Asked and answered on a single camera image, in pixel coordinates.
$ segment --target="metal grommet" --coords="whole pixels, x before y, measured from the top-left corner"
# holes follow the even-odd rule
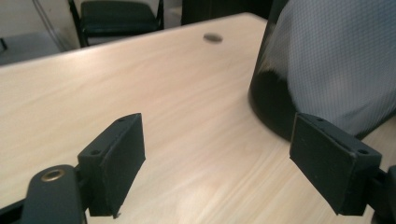
[[[50,182],[61,178],[64,175],[64,170],[55,169],[46,172],[43,176],[41,176],[41,180],[44,182]]]
[[[204,40],[211,43],[220,43],[222,41],[222,36],[213,33],[204,34]]]

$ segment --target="wooden table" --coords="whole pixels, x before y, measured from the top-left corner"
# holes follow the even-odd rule
[[[0,69],[0,207],[113,120],[143,114],[147,160],[121,216],[89,223],[369,223],[337,217],[248,104],[265,21],[207,21]],[[205,33],[223,37],[219,44]],[[392,119],[365,139],[396,163]]]

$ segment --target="screw hole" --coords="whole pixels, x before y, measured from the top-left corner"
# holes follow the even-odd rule
[[[359,149],[358,152],[359,152],[360,154],[363,154],[363,155],[369,154],[369,152],[368,152],[367,150],[364,150],[364,149]]]
[[[98,155],[99,153],[100,153],[99,150],[94,150],[94,151],[91,152],[91,155],[96,156],[96,155]]]

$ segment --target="wood grain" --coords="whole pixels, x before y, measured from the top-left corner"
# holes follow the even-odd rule
[[[89,223],[370,223],[336,216],[248,105],[265,21],[249,14],[0,69],[0,207],[113,120],[143,115],[147,160],[121,216]],[[223,37],[220,44],[203,40]],[[365,141],[395,163],[390,120]]]

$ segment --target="black mount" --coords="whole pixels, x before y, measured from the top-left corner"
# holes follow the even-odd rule
[[[0,210],[0,222],[87,223],[116,218],[145,160],[142,117],[114,121],[78,154],[78,166],[58,165],[36,174],[26,198]]]
[[[337,215],[362,216],[369,204],[375,223],[395,223],[396,166],[385,173],[381,157],[330,122],[296,114],[290,158]]]

